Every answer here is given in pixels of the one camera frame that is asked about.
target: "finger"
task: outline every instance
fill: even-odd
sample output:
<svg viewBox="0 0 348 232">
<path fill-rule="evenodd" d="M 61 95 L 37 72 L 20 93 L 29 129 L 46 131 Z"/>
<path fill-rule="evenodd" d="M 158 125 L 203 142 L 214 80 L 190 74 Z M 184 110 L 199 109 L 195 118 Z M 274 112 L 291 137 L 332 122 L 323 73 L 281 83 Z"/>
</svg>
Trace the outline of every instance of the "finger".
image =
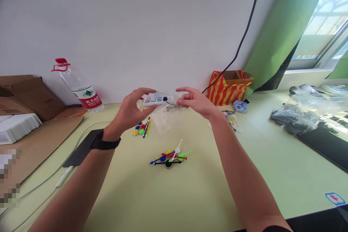
<svg viewBox="0 0 348 232">
<path fill-rule="evenodd" d="M 142 112 L 144 114 L 144 117 L 146 118 L 147 116 L 149 116 L 150 113 L 153 112 L 157 107 L 158 107 L 158 105 L 155 104 L 155 105 L 152 105 L 152 106 L 148 107 L 146 110 L 144 110 Z"/>
<path fill-rule="evenodd" d="M 195 92 L 195 91 L 199 91 L 199 90 L 197 90 L 195 88 L 191 88 L 191 87 L 185 86 L 185 87 L 177 88 L 176 91 L 177 92 L 180 92 L 180 91 Z"/>
<path fill-rule="evenodd" d="M 193 100 L 179 100 L 179 104 L 181 106 L 187 106 L 187 107 L 194 107 L 194 101 Z"/>
<path fill-rule="evenodd" d="M 175 103 L 175 106 L 178 106 L 179 105 L 179 100 L 190 100 L 191 98 L 191 94 L 184 94 L 182 95 L 178 100 L 177 102 Z"/>
<path fill-rule="evenodd" d="M 157 91 L 150 88 L 137 88 L 136 90 L 133 91 L 134 95 L 132 96 L 132 99 L 139 100 L 141 96 L 143 96 L 144 94 L 155 93 L 155 92 Z"/>
</svg>

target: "person's left hand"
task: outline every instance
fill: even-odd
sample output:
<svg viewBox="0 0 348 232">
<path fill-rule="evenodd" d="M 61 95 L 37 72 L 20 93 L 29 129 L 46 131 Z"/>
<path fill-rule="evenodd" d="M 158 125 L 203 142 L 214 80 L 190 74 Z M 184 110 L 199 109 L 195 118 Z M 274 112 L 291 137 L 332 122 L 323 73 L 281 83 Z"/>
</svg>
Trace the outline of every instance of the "person's left hand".
<svg viewBox="0 0 348 232">
<path fill-rule="evenodd" d="M 146 119 L 153 112 L 157 105 L 148 107 L 144 111 L 139 111 L 137 101 L 143 100 L 144 94 L 155 93 L 156 90 L 150 88 L 138 88 L 128 94 L 122 101 L 119 112 L 113 122 L 104 129 L 103 140 L 117 140 L 118 136 L 136 126 L 139 122 Z"/>
</svg>

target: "green curtain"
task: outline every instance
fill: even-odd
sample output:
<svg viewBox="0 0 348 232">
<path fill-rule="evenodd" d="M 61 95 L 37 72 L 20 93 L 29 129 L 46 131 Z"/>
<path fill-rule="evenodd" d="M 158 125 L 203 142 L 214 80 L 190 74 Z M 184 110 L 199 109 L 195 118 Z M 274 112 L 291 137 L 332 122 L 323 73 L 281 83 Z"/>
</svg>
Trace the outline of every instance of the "green curtain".
<svg viewBox="0 0 348 232">
<path fill-rule="evenodd" d="M 254 82 L 244 99 L 267 82 L 303 34 L 319 0 L 276 0 L 244 68 Z"/>
<path fill-rule="evenodd" d="M 348 78 L 348 53 L 346 53 L 343 57 L 341 57 L 335 69 L 328 77 L 328 79 L 341 79 L 341 78 Z"/>
</svg>

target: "hand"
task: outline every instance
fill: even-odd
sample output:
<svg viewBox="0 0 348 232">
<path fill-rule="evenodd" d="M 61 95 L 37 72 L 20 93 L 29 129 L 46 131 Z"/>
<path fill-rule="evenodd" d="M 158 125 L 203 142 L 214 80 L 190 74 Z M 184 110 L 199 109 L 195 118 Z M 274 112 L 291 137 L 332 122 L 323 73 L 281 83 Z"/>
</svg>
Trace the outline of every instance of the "hand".
<svg viewBox="0 0 348 232">
<path fill-rule="evenodd" d="M 208 119 L 215 114 L 221 114 L 221 111 L 205 97 L 200 90 L 190 87 L 181 87 L 176 89 L 177 92 L 186 91 L 188 94 L 182 95 L 176 103 L 176 106 L 191 107 L 195 112 Z"/>
<path fill-rule="evenodd" d="M 148 107 L 144 111 L 139 111 L 137 101 L 143 100 L 144 94 L 155 93 L 156 90 L 149 88 L 138 88 L 133 93 L 128 94 L 122 101 L 119 112 L 113 122 L 104 129 L 103 140 L 113 141 L 118 140 L 121 134 L 136 126 L 139 122 L 146 119 L 153 112 L 157 105 Z"/>
</svg>

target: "window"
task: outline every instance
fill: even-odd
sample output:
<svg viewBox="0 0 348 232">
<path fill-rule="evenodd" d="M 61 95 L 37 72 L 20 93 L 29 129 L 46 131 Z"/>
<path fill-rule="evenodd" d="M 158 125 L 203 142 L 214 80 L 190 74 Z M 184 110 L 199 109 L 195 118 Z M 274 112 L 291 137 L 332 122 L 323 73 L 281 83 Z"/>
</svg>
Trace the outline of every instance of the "window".
<svg viewBox="0 0 348 232">
<path fill-rule="evenodd" d="M 319 0 L 288 70 L 334 68 L 348 50 L 348 0 Z"/>
</svg>

